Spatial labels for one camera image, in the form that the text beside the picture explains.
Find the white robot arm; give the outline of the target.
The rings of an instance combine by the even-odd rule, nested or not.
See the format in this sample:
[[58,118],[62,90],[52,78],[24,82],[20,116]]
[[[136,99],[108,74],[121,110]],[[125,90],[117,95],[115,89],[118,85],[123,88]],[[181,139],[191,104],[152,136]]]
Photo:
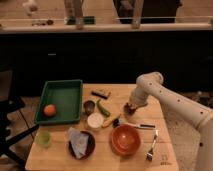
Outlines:
[[129,115],[148,104],[151,95],[180,116],[200,133],[201,146],[198,149],[195,171],[213,171],[213,109],[190,100],[163,86],[160,72],[142,74],[136,79],[124,111]]

